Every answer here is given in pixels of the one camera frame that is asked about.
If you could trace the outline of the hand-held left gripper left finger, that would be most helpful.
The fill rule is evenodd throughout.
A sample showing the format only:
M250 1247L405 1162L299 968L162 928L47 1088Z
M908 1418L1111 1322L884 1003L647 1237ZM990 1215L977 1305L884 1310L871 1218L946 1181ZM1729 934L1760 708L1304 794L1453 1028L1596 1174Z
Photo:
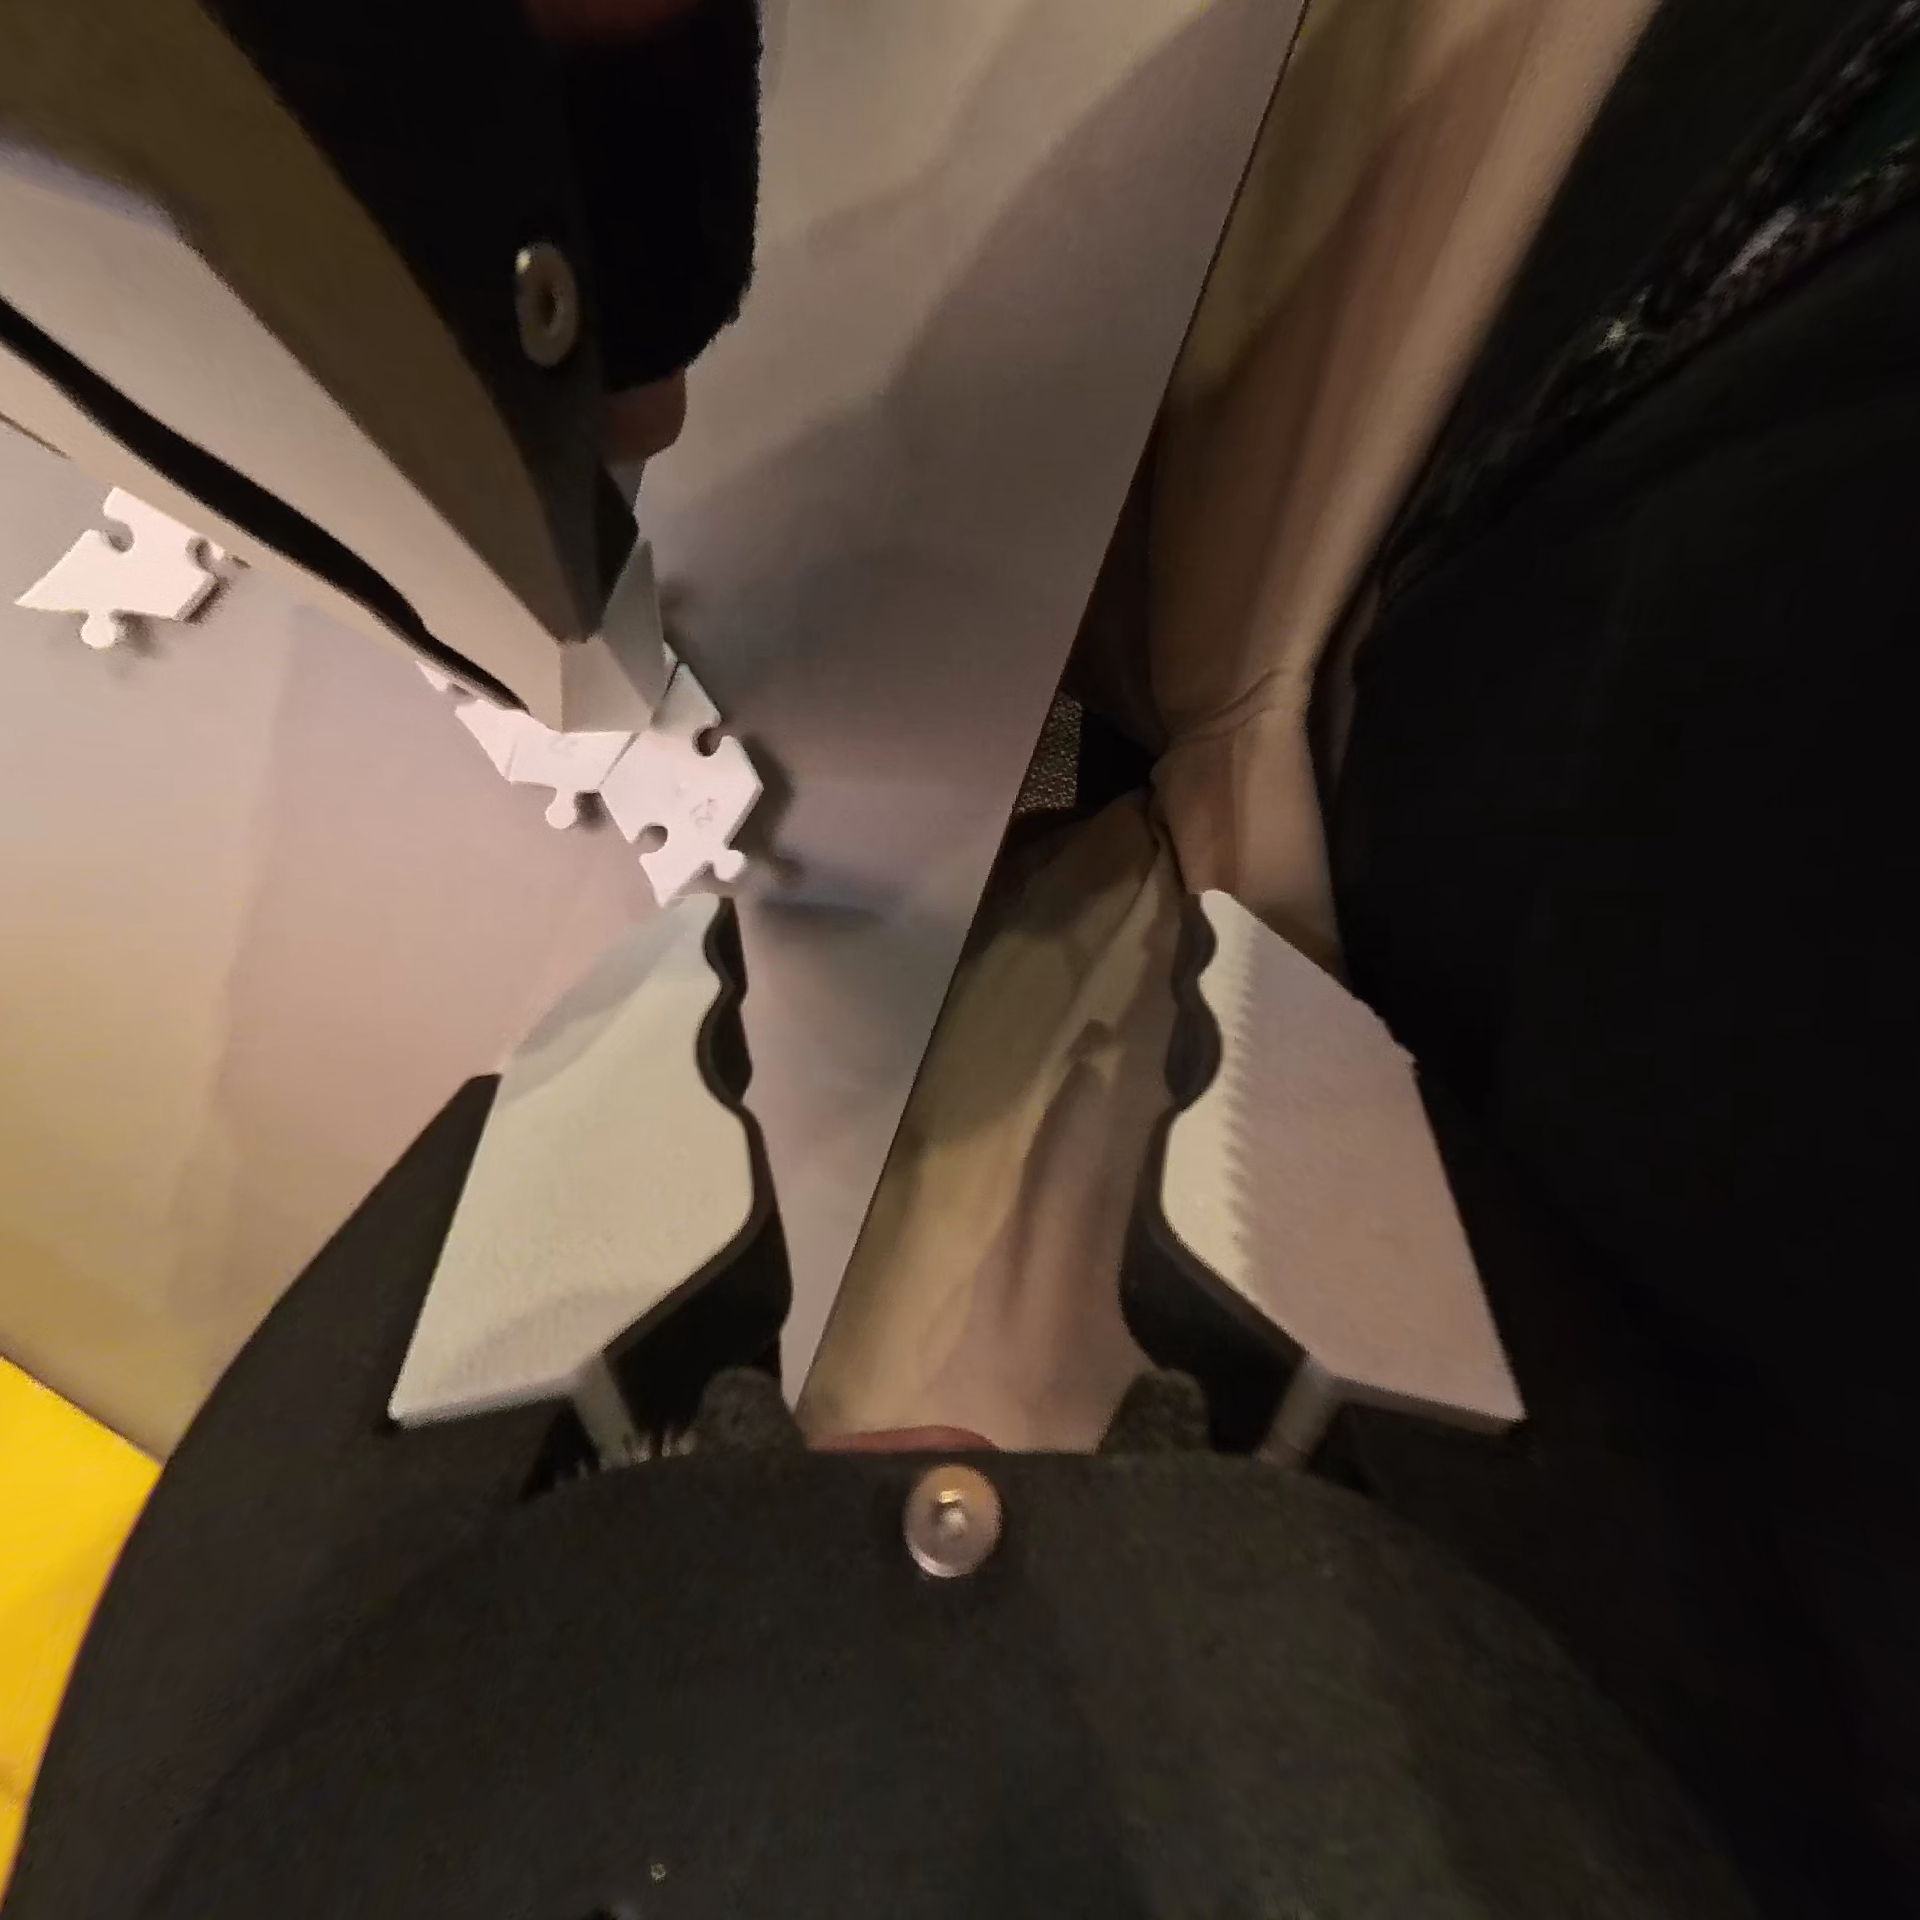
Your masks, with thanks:
M602 1459L694 1431L718 1373L782 1383L790 1252L730 899L623 929L496 1073L398 1365L396 1427L564 1409Z

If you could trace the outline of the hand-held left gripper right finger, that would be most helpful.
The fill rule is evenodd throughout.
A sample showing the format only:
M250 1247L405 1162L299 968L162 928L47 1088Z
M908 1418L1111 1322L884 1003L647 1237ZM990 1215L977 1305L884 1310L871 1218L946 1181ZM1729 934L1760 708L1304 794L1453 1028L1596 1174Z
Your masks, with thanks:
M1225 890L1182 900L1162 1088L1120 1311L1213 1451L1304 1461L1349 1408L1525 1420L1410 1055Z

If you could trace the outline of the person's right hand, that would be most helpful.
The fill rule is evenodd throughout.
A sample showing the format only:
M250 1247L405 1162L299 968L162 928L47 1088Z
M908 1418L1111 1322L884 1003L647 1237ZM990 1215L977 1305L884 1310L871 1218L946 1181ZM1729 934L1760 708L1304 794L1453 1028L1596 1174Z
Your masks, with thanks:
M606 396L598 425L612 468L661 457L682 436L686 370Z

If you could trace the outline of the grey woven fabric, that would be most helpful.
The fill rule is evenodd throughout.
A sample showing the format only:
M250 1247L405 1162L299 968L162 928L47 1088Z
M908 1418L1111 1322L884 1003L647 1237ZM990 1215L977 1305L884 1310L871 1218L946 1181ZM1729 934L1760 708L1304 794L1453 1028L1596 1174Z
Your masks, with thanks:
M1021 772L1010 822L1073 818L1090 799L1090 751L1096 748L1096 721L1087 718L1080 699L1055 692L1028 767Z

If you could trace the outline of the yellow object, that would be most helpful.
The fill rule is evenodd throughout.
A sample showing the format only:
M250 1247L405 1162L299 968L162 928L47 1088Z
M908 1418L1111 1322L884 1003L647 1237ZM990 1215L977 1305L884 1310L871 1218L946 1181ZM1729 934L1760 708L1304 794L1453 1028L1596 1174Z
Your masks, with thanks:
M158 1461L3 1360L3 1858Z

